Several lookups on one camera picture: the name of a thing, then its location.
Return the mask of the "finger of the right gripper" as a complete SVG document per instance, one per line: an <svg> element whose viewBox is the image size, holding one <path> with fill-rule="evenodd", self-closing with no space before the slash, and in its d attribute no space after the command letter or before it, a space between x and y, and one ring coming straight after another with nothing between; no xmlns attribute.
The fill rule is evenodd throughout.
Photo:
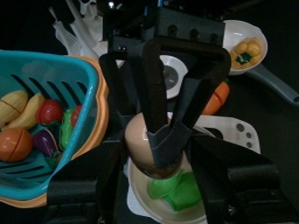
<svg viewBox="0 0 299 224"><path fill-rule="evenodd" d="M135 109L128 98L126 85L118 68L119 60L127 60L127 54L124 52L110 52L99 57L99 64L106 77L110 95L116 106L118 118L122 127L126 128L135 115Z"/></svg>
<svg viewBox="0 0 299 224"><path fill-rule="evenodd" d="M162 51L186 53L195 58L195 64L183 76L172 116L167 115ZM159 169L174 170L182 162L183 150L192 136L192 126L216 87L230 73L230 53L216 45L163 37L152 38L143 47L142 68L140 80L144 87L139 91L139 99L154 165Z"/></svg>

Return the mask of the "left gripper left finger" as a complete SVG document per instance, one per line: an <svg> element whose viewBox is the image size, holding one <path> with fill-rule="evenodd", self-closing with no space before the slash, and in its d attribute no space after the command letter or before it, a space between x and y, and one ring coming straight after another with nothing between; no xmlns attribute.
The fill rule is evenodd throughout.
<svg viewBox="0 0 299 224"><path fill-rule="evenodd" d="M54 174L46 224L112 224L124 149L120 131Z"/></svg>

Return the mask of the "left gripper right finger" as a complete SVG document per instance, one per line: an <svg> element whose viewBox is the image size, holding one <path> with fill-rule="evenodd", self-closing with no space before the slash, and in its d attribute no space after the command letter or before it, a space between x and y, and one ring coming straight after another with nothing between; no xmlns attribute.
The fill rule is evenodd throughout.
<svg viewBox="0 0 299 224"><path fill-rule="evenodd" d="M253 150L207 134L195 134L191 168L208 224L299 221L299 211L281 188L277 166Z"/></svg>

